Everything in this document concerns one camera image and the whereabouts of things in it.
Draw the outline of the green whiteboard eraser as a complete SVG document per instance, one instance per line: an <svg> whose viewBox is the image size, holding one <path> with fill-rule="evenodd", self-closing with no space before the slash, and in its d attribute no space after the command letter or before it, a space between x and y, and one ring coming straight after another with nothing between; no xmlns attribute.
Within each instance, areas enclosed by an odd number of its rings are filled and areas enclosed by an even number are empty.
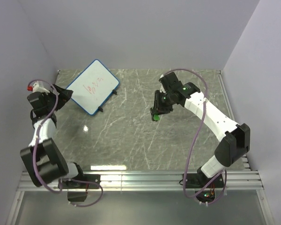
<svg viewBox="0 0 281 225"><path fill-rule="evenodd" d="M159 121L159 120L160 120L159 115L154 114L154 116L153 116L153 121Z"/></svg>

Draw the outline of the blue framed whiteboard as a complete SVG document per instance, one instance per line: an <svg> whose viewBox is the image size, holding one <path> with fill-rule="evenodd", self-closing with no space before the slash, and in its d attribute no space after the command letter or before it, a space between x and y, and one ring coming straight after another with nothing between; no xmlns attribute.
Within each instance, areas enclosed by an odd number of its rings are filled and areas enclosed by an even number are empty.
<svg viewBox="0 0 281 225"><path fill-rule="evenodd" d="M103 104L112 94L116 94L119 79L98 59L88 65L70 84L71 99L87 114L102 111Z"/></svg>

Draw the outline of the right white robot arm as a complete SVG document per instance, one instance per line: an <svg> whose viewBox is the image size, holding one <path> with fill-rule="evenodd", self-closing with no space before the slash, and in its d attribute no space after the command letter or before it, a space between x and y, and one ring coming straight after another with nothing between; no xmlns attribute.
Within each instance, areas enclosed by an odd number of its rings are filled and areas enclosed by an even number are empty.
<svg viewBox="0 0 281 225"><path fill-rule="evenodd" d="M228 118L193 83L183 84L174 71L161 75L161 88L155 91L154 105L150 108L152 121L173 111L173 105L181 105L197 116L219 141L214 155L197 170L198 184L204 188L214 182L214 176L230 167L250 150L251 130Z"/></svg>

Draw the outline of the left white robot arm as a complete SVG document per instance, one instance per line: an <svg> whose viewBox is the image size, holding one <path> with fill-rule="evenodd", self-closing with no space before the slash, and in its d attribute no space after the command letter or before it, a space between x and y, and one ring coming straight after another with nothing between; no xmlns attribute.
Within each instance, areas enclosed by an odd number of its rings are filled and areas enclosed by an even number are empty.
<svg viewBox="0 0 281 225"><path fill-rule="evenodd" d="M85 184L81 167L77 163L67 163L52 138L57 128L54 112L70 100L73 91L55 84L53 87L56 93L46 89L42 81L31 82L27 87L31 91L27 100L32 106L30 119L34 135L28 147L20 151L20 157L36 187L67 179L74 188L81 188Z"/></svg>

